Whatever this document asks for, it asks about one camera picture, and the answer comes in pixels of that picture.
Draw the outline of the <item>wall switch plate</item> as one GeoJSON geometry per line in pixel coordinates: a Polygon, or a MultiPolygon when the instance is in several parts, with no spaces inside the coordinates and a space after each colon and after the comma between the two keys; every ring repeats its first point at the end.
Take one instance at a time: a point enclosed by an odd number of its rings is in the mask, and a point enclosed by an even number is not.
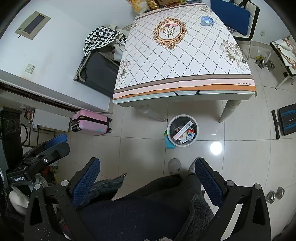
{"type": "Polygon", "coordinates": [[[33,64],[28,64],[28,65],[26,66],[25,72],[26,72],[26,73],[29,73],[29,74],[32,74],[32,73],[34,72],[35,67],[36,67],[36,66],[33,65],[33,64]]]}

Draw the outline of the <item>chrome dumbbell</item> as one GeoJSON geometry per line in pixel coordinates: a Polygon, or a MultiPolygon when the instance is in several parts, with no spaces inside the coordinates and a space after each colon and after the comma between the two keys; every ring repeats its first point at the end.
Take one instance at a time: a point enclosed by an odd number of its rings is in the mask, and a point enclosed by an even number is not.
{"type": "Polygon", "coordinates": [[[259,68],[267,68],[269,72],[271,72],[275,66],[271,60],[266,60],[263,56],[259,56],[256,58],[255,63],[259,66],[259,68]]]}
{"type": "Polygon", "coordinates": [[[276,192],[273,190],[270,190],[268,192],[268,194],[266,195],[265,200],[267,203],[273,204],[273,202],[276,199],[281,200],[281,198],[283,198],[284,194],[285,194],[284,188],[278,187],[276,192]]]}

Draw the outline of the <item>checkered black white cloth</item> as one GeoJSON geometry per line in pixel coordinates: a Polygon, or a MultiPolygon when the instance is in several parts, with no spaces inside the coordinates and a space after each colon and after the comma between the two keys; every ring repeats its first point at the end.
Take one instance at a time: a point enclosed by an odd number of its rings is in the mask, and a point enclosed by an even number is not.
{"type": "Polygon", "coordinates": [[[125,45],[126,41],[127,35],[123,32],[100,26],[86,37],[83,53],[84,56],[88,56],[95,49],[103,48],[113,42],[125,45]]]}

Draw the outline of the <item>beige wall panel box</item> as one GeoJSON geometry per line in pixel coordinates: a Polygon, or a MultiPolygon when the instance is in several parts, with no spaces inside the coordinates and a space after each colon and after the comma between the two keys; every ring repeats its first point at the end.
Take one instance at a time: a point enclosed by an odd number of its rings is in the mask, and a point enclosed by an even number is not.
{"type": "Polygon", "coordinates": [[[33,40],[50,19],[50,17],[35,11],[17,28],[15,33],[33,40]]]}

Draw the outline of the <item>pink suitcase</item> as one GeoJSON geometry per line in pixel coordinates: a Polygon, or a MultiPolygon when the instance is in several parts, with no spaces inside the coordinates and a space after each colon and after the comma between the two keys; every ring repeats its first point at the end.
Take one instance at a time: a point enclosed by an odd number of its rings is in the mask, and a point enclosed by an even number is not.
{"type": "Polygon", "coordinates": [[[88,110],[80,110],[72,116],[70,130],[73,133],[100,136],[112,133],[112,119],[88,110]]]}

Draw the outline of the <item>left grey slipper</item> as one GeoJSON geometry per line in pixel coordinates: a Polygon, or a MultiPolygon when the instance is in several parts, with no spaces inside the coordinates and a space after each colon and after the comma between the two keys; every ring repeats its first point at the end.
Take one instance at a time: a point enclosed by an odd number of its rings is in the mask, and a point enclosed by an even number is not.
{"type": "Polygon", "coordinates": [[[182,171],[182,165],[179,159],[172,158],[168,162],[168,172],[170,175],[180,174],[182,171]]]}

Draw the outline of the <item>red blue small box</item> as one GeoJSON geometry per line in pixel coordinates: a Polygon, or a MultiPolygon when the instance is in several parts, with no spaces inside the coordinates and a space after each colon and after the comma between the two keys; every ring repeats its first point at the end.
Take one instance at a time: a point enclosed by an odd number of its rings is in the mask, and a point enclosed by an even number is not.
{"type": "Polygon", "coordinates": [[[187,130],[187,140],[192,141],[195,137],[195,131],[193,129],[187,130]]]}

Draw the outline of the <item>blue green packet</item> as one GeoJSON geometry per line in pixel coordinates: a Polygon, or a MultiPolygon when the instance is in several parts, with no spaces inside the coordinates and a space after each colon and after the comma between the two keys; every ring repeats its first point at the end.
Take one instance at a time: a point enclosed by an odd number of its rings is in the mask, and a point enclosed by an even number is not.
{"type": "Polygon", "coordinates": [[[164,140],[168,150],[174,149],[175,145],[169,140],[167,131],[164,132],[164,140]]]}

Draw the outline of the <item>yellow snack bag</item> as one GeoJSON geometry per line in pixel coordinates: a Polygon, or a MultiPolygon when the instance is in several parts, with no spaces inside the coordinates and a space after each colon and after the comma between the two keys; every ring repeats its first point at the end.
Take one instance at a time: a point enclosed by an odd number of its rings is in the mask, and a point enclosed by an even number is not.
{"type": "Polygon", "coordinates": [[[137,14],[143,14],[150,10],[146,0],[126,0],[137,14]]]}

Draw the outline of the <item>long white pink box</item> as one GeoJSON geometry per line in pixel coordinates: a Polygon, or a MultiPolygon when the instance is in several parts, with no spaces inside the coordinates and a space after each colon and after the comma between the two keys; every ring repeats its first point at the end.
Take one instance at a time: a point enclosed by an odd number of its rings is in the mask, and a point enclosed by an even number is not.
{"type": "Polygon", "coordinates": [[[183,135],[191,126],[193,125],[192,121],[189,121],[182,129],[180,129],[174,136],[173,139],[177,140],[181,135],[183,135]]]}

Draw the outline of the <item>white trash bin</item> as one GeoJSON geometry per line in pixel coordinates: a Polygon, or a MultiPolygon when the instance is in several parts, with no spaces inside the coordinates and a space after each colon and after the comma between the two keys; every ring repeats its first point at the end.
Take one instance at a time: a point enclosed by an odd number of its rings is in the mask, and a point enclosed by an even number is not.
{"type": "Polygon", "coordinates": [[[180,114],[171,119],[166,134],[174,146],[184,148],[196,141],[199,130],[199,125],[192,116],[180,114]]]}

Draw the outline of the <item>grey slipper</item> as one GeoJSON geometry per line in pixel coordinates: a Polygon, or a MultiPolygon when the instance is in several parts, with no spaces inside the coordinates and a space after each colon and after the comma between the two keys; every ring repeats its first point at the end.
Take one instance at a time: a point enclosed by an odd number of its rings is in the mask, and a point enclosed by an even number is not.
{"type": "Polygon", "coordinates": [[[182,165],[179,159],[172,158],[168,162],[168,172],[170,175],[180,174],[182,171],[182,165]]]}
{"type": "Polygon", "coordinates": [[[199,161],[200,157],[197,157],[193,162],[192,164],[190,165],[189,169],[188,169],[188,172],[189,174],[196,174],[195,172],[195,164],[196,164],[196,161],[199,161]]]}

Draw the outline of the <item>right grey slipper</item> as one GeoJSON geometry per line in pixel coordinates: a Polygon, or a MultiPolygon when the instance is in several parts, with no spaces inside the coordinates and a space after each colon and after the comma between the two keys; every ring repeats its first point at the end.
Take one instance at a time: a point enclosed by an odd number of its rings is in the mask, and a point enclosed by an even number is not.
{"type": "Polygon", "coordinates": [[[199,161],[200,157],[197,157],[193,162],[192,164],[190,165],[189,169],[188,169],[188,172],[189,174],[196,174],[195,172],[195,164],[196,164],[196,161],[199,161]]]}

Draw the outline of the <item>black blue step board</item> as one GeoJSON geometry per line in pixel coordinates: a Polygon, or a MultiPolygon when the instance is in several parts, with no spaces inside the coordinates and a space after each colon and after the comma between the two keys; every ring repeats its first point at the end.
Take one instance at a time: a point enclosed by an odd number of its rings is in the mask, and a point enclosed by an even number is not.
{"type": "Polygon", "coordinates": [[[295,133],[296,129],[296,104],[284,106],[278,110],[272,110],[273,123],[275,128],[276,139],[280,135],[286,136],[295,133]]]}

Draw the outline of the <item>gold chocolate box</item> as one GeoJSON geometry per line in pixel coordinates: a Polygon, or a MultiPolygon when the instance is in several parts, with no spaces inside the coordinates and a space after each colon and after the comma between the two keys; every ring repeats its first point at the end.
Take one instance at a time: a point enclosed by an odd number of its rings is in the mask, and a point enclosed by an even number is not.
{"type": "Polygon", "coordinates": [[[150,9],[155,10],[159,9],[159,4],[156,0],[146,0],[150,9]]]}

